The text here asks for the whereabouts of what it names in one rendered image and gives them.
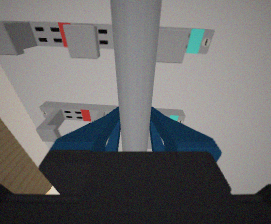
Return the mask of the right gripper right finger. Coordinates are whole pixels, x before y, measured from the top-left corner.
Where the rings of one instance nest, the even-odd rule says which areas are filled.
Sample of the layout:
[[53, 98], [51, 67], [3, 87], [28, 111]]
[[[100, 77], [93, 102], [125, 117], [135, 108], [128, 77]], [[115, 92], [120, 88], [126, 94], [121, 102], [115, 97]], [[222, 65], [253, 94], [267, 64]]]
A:
[[213, 138], [165, 116], [154, 107], [151, 107], [149, 129], [152, 151], [206, 151], [216, 163], [221, 157], [222, 152]]

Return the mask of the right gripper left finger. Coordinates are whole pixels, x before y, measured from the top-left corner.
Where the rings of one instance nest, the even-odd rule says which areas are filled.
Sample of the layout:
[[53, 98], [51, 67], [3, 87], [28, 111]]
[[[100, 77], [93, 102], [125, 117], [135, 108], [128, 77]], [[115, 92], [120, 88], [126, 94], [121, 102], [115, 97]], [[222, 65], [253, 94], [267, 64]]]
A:
[[118, 152], [120, 131], [120, 115], [117, 107], [107, 115], [56, 139], [49, 151]]

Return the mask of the grey metal bar with green ends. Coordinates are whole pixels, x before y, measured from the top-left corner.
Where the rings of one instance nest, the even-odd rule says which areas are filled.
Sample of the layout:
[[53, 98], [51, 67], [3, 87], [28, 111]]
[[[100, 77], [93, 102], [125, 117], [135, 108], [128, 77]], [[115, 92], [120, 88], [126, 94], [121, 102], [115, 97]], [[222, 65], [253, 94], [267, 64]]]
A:
[[147, 151], [162, 0], [110, 0], [122, 151]]

